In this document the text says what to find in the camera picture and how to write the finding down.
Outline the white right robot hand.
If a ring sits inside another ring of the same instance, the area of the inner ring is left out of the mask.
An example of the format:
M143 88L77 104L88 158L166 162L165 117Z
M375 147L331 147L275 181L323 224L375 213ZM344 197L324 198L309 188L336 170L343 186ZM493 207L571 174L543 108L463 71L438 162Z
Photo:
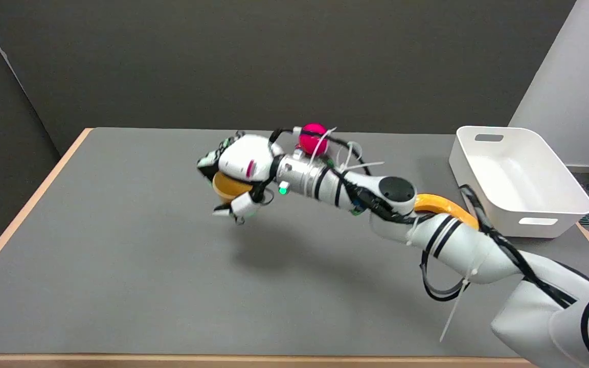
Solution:
M209 182L213 182L215 174L222 173L251 187L230 203L218 205L212 214L243 223L246 217L264 206L265 191L276 177L273 165L284 154L283 148L270 142L269 138L238 131L220 142L217 149L201 157L196 167Z

